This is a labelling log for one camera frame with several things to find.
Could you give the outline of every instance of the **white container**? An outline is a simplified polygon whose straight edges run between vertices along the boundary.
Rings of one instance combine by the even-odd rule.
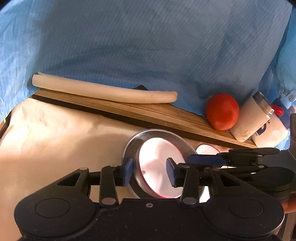
[[[240,108],[239,118],[230,132],[235,139],[244,142],[270,119],[273,112],[264,95],[257,92]]]
[[[259,148],[275,147],[287,137],[288,133],[289,130],[278,116],[273,113],[270,120],[252,135],[252,139]]]

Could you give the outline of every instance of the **red tomato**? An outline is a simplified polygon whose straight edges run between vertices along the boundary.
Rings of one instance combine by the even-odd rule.
[[[235,98],[228,94],[214,95],[207,101],[205,116],[214,129],[228,130],[239,117],[239,105]]]

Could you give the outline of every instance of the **metal jar lid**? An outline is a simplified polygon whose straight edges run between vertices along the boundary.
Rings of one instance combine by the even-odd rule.
[[[149,198],[164,198],[163,196],[156,193],[147,183],[144,178],[144,173],[142,172],[140,165],[140,151],[142,146],[149,140],[153,138],[160,138],[165,140],[165,142],[170,142],[171,145],[175,146],[181,153],[184,160],[192,154],[196,154],[194,148],[187,143],[180,136],[161,129],[147,129],[135,134],[126,144],[123,150],[122,162],[125,160],[133,159],[134,171],[129,181],[129,186],[136,196],[139,198],[149,199]],[[204,187],[199,187],[199,195],[203,193]]]
[[[253,99],[257,103],[257,105],[261,108],[261,110],[264,112],[264,114],[270,116],[274,112],[274,109],[269,104],[266,97],[261,92],[256,92],[253,95]]]

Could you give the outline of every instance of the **round lid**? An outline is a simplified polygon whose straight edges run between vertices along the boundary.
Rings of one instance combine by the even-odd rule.
[[[143,198],[143,199],[161,198],[160,195],[155,194],[155,192],[148,186],[146,180],[144,179],[144,176],[146,175],[147,170],[143,169],[144,172],[139,171],[139,169],[141,169],[141,166],[139,164],[139,153],[141,151],[141,148],[142,148],[142,151],[145,151],[145,146],[149,144],[151,145],[152,144],[151,142],[153,142],[153,140],[148,143],[146,142],[153,138],[158,138],[158,140],[159,139],[166,140],[169,143],[169,145],[171,144],[170,146],[175,147],[174,148],[175,151],[176,149],[178,149],[177,153],[178,155],[179,155],[179,152],[181,153],[183,160],[187,160],[188,157],[190,157],[190,155],[196,154],[195,149],[189,143],[187,143],[184,139],[182,139],[180,136],[176,135],[175,133],[172,133],[166,130],[147,129],[131,137],[123,150],[122,162],[129,160],[130,158],[133,159],[134,171],[129,181],[129,186],[139,198]],[[167,144],[167,142],[160,141],[159,145],[162,147],[168,146],[164,144],[164,143]],[[155,149],[156,149],[156,146],[154,146],[151,152],[157,153]],[[172,154],[169,154],[166,158],[168,157],[172,157],[176,162],[178,161],[181,162],[178,157],[175,157],[175,155],[173,156]],[[166,169],[165,169],[165,177],[168,178]],[[203,190],[204,190],[204,187],[200,186],[199,187],[200,195],[203,193]]]
[[[139,152],[139,167],[142,178],[148,187],[162,198],[176,198],[182,194],[182,187],[174,188],[166,172],[166,159],[173,158],[178,163],[185,160],[171,142],[154,137],[142,145]]]

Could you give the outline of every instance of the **wooden plank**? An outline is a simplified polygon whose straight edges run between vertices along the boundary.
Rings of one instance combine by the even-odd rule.
[[[120,103],[46,89],[39,90],[35,95],[147,121],[247,148],[256,147],[253,141],[239,142],[226,131],[214,130],[202,116],[170,104]]]
[[[4,126],[4,121],[2,123],[0,123],[0,130],[3,126]]]
[[[51,99],[51,98],[47,98],[47,97],[43,97],[43,96],[38,96],[38,95],[32,95],[31,98],[45,102],[45,103],[54,104],[57,106],[62,106],[62,107],[66,107],[66,108],[70,108],[70,109],[74,109],[74,110],[79,110],[79,111],[83,111],[83,112],[102,115],[102,116],[110,118],[110,119],[125,122],[127,124],[131,124],[134,126],[143,127],[145,129],[164,129],[164,130],[173,132],[185,139],[195,140],[195,141],[204,142],[204,143],[211,143],[211,144],[215,144],[215,145],[219,145],[219,146],[227,147],[227,148],[231,148],[231,149],[246,148],[246,147],[243,147],[240,145],[232,144],[229,142],[223,142],[223,141],[209,138],[209,137],[205,137],[205,136],[200,136],[200,135],[193,134],[193,133],[190,133],[187,131],[181,131],[178,129],[167,127],[164,125],[158,125],[158,124],[154,124],[151,122],[147,122],[147,121],[143,121],[143,120],[139,120],[139,119],[134,119],[134,118],[130,118],[127,116],[106,112],[103,110],[89,108],[89,107],[85,107],[82,105],[72,104],[72,103],[65,102],[65,101],[55,100],[55,99]]]

